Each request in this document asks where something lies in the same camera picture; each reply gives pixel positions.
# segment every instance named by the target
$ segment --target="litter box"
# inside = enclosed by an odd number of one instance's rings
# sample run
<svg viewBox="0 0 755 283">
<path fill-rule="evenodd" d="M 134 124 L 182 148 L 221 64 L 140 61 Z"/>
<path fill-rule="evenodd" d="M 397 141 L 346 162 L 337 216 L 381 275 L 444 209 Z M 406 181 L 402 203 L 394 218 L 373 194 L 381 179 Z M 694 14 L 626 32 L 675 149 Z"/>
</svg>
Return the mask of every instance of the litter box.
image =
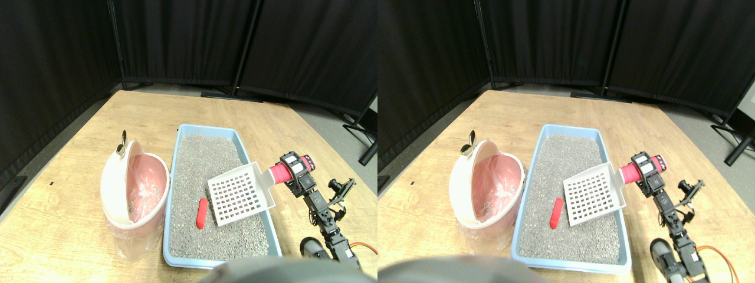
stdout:
<svg viewBox="0 0 755 283">
<path fill-rule="evenodd" d="M 236 145 L 236 151 L 239 154 L 239 159 L 243 165 L 249 163 L 249 156 L 246 155 L 246 149 L 241 143 L 239 133 L 229 128 L 218 128 L 208 126 L 198 126 L 183 124 L 178 128 L 178 136 L 176 137 L 176 147 L 173 150 L 173 162 L 171 162 L 171 180 L 176 173 L 176 158 L 178 157 L 178 146 L 181 140 L 187 134 L 201 134 L 206 137 L 227 137 L 233 141 Z M 171 205 L 173 202 L 173 184 L 171 182 L 171 189 L 168 191 L 168 203 L 165 210 L 165 234 L 162 237 L 162 255 L 165 258 L 165 262 L 170 266 L 176 267 L 188 267 L 197 269 L 212 269 L 220 264 L 225 263 L 222 260 L 203 260 L 198 258 L 188 257 L 173 257 L 171 256 Z M 281 247 L 278 243 L 278 236 L 276 235 L 276 229 L 273 227 L 273 219 L 270 217 L 269 211 L 263 211 L 259 213 L 262 223 L 265 226 L 265 235 L 267 236 L 267 252 L 270 256 L 281 257 Z"/>
<path fill-rule="evenodd" d="M 540 146 L 543 144 L 546 138 L 553 134 L 565 134 L 572 137 L 589 137 L 590 139 L 595 140 L 598 144 L 601 162 L 605 163 L 609 161 L 609 155 L 606 152 L 606 145 L 603 143 L 603 138 L 600 135 L 600 131 L 598 131 L 597 129 L 546 124 L 543 126 L 543 129 L 540 132 L 538 144 L 537 146 L 535 146 L 535 153 L 532 155 L 532 162 L 529 168 L 530 176 L 535 176 L 538 172 L 538 154 L 540 152 Z M 529 184 L 531 181 L 531 177 L 527 178 L 524 188 L 524 195 L 522 196 L 522 205 L 519 206 L 519 216 L 516 218 L 516 226 L 514 227 L 514 238 L 511 242 L 511 257 L 514 260 L 521 261 L 529 267 L 545 269 L 563 269 L 608 274 L 627 274 L 630 271 L 632 267 L 632 255 L 629 252 L 627 226 L 624 223 L 624 214 L 621 209 L 614 211 L 613 213 L 613 216 L 616 217 L 616 223 L 618 225 L 618 264 L 585 263 L 571 260 L 554 260 L 547 258 L 520 256 L 519 237 L 520 233 L 522 232 L 522 221 L 524 219 L 525 208 L 527 207 Z"/>
</svg>

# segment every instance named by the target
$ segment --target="wooden table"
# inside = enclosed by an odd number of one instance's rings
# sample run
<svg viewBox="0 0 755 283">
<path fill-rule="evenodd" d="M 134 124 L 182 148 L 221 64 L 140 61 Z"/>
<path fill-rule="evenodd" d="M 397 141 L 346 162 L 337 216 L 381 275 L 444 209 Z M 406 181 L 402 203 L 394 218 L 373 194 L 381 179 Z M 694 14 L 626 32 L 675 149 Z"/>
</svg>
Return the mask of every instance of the wooden table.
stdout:
<svg viewBox="0 0 755 283">
<path fill-rule="evenodd" d="M 125 262 L 116 255 L 100 201 L 100 175 L 121 132 L 137 138 L 145 151 L 171 166 L 178 126 L 233 128 L 252 161 L 273 165 L 294 150 L 317 162 L 313 172 L 326 198 L 331 178 L 355 178 L 347 196 L 348 214 L 339 222 L 350 241 L 377 241 L 377 199 L 349 165 L 296 112 L 282 104 L 251 103 L 119 91 L 66 144 L 8 217 L 0 223 L 0 281 L 197 281 L 202 269 L 171 267 L 157 245 L 142 260 Z M 281 249 L 299 255 L 299 241 L 319 238 L 307 206 L 283 185 L 271 189 L 271 211 Z M 367 274 L 377 276 L 378 257 L 355 247 Z"/>
<path fill-rule="evenodd" d="M 478 98 L 380 199 L 376 248 L 382 252 L 381 268 L 417 257 L 466 253 L 448 200 L 448 178 L 470 131 L 476 132 L 477 140 L 490 138 L 501 151 L 514 154 L 530 168 L 535 144 L 545 124 L 600 130 L 614 166 L 630 162 L 630 157 L 641 151 L 663 154 L 669 170 L 662 176 L 674 201 L 683 196 L 676 188 L 679 181 L 704 180 L 706 186 L 693 200 L 697 214 L 685 228 L 698 246 L 719 248 L 732 261 L 742 282 L 755 281 L 752 268 L 755 216 L 695 144 L 656 106 L 503 91 L 487 91 Z M 636 185 L 626 185 L 624 197 L 631 273 L 535 270 L 554 282 L 663 281 L 650 257 L 649 245 L 654 238 L 671 242 L 668 231 L 658 225 L 658 210 L 653 201 L 645 198 Z M 501 256 L 510 255 L 509 246 Z M 729 281 L 726 262 L 718 254 L 701 251 L 700 255 L 714 281 Z"/>
</svg>

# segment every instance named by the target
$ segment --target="black curtain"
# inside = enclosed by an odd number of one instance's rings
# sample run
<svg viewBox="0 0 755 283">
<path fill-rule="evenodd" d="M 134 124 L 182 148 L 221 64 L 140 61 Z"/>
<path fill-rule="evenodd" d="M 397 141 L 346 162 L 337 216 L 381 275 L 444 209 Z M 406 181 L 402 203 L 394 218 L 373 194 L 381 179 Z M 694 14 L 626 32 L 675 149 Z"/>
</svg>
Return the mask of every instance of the black curtain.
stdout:
<svg viewBox="0 0 755 283">
<path fill-rule="evenodd" d="M 0 187 L 117 84 L 105 1 L 0 2 Z"/>
<path fill-rule="evenodd" d="M 601 85 L 619 0 L 482 0 L 495 80 Z"/>
<path fill-rule="evenodd" d="M 115 0 L 127 82 L 232 85 L 254 0 Z"/>
<path fill-rule="evenodd" d="M 609 89 L 729 115 L 755 75 L 755 2 L 633 0 Z"/>
<path fill-rule="evenodd" d="M 381 3 L 378 170 L 490 80 L 472 1 Z"/>
<path fill-rule="evenodd" d="M 376 1 L 265 1 L 242 90 L 359 115 L 378 88 Z"/>
</svg>

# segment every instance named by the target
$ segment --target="red grip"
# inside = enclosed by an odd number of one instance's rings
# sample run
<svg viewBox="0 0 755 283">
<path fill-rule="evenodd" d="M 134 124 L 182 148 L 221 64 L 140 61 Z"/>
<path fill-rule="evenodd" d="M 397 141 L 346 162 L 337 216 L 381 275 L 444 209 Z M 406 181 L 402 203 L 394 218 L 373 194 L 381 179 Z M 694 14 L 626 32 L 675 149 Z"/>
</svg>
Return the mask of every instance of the red grip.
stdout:
<svg viewBox="0 0 755 283">
<path fill-rule="evenodd" d="M 315 170 L 315 168 L 317 168 L 317 165 L 310 166 L 310 163 L 307 162 L 307 156 L 309 155 L 302 155 L 301 159 L 304 160 L 304 165 L 307 166 L 307 169 L 313 171 Z M 270 170 L 273 172 L 273 178 L 276 180 L 276 184 L 288 182 L 291 179 L 291 172 L 288 172 L 288 169 L 286 169 L 285 165 L 283 164 L 272 166 Z"/>
<path fill-rule="evenodd" d="M 652 156 L 650 159 L 655 164 L 655 168 L 658 169 L 658 173 L 661 173 L 665 169 L 668 169 L 668 163 L 666 163 L 666 160 L 662 155 Z M 635 165 L 634 163 L 625 165 L 624 167 L 620 168 L 620 170 L 621 175 L 624 176 L 624 183 L 634 183 L 643 178 L 642 174 L 639 172 L 639 169 L 637 169 L 637 165 Z"/>
<path fill-rule="evenodd" d="M 207 216 L 207 198 L 199 200 L 199 211 L 196 213 L 196 227 L 205 228 L 205 218 Z"/>
<path fill-rule="evenodd" d="M 550 228 L 555 229 L 559 226 L 559 218 L 561 218 L 561 208 L 564 206 L 564 200 L 556 198 L 556 204 L 553 206 L 553 213 L 550 214 Z"/>
</svg>

